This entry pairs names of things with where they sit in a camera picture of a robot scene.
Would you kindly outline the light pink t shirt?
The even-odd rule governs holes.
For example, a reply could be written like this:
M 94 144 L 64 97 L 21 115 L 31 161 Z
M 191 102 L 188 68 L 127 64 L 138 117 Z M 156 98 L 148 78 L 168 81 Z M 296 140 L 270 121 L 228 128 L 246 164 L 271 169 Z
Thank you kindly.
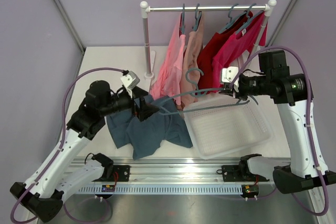
M 174 26 L 172 36 L 161 65 L 158 77 L 153 84 L 150 95 L 154 100 L 168 96 L 173 97 L 181 93 L 180 81 L 182 77 L 184 46 L 186 36 L 180 31 L 182 13 Z

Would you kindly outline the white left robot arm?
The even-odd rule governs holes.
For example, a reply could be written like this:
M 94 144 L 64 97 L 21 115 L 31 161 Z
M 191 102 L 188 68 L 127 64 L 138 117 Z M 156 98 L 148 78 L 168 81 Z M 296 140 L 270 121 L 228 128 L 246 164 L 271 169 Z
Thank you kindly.
M 145 101 L 146 91 L 135 84 L 122 86 L 113 93 L 103 80 L 93 82 L 86 91 L 78 110 L 71 116 L 55 146 L 43 164 L 25 182 L 15 182 L 11 194 L 27 210 L 43 222 L 51 221 L 64 203 L 86 184 L 116 179 L 114 162 L 102 153 L 94 154 L 82 168 L 63 178 L 73 159 L 105 126 L 107 115 L 128 111 L 144 121 L 159 108 Z

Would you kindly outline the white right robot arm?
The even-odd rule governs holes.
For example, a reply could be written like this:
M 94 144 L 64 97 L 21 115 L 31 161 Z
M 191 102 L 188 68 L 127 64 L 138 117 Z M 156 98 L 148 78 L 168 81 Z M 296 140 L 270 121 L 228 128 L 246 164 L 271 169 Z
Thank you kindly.
M 314 128 L 313 93 L 307 72 L 290 74 L 284 50 L 260 53 L 258 59 L 259 76 L 248 77 L 237 67 L 223 68 L 219 72 L 222 93 L 241 100 L 261 95 L 273 100 L 290 149 L 290 164 L 250 154 L 241 157 L 239 176 L 250 180 L 259 175 L 273 181 L 283 194 L 335 184 L 335 172 L 324 161 Z

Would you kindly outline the blue-grey t shirt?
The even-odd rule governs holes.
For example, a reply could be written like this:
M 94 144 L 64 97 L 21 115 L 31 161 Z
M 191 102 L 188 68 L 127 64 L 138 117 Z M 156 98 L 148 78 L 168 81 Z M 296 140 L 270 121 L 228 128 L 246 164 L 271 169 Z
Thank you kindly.
M 132 145 L 132 157 L 137 160 L 154 154 L 163 140 L 186 148 L 193 147 L 185 121 L 172 99 L 162 97 L 154 100 L 147 95 L 145 101 L 161 109 L 142 122 L 132 115 L 130 109 L 106 116 L 116 148 Z

